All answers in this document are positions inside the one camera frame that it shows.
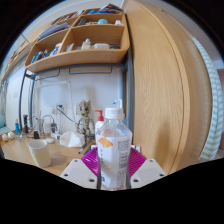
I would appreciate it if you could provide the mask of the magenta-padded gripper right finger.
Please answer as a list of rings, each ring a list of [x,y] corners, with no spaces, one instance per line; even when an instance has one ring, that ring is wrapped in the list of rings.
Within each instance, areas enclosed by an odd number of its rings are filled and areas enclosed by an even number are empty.
[[[134,148],[130,152],[127,171],[128,189],[146,186],[166,176],[165,171],[155,159],[146,159]]]

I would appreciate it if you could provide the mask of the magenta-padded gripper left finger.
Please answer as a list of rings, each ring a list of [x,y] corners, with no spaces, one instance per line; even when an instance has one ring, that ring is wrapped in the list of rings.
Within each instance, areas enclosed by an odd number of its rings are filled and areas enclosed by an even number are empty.
[[[60,177],[84,188],[98,189],[99,174],[97,148],[93,148],[81,159],[73,159]]]

